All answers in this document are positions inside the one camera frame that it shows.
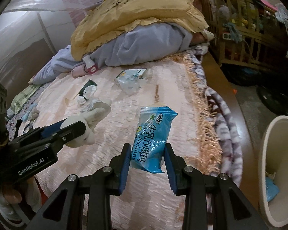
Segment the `person left hand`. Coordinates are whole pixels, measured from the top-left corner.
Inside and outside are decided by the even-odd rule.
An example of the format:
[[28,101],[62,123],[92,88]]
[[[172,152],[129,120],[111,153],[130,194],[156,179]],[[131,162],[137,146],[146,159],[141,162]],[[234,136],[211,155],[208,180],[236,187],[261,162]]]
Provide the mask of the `person left hand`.
[[19,186],[5,185],[0,188],[0,216],[9,223],[20,222],[22,218],[15,211],[13,205],[18,205],[22,201],[26,202],[34,213],[41,208],[41,194],[35,177]]

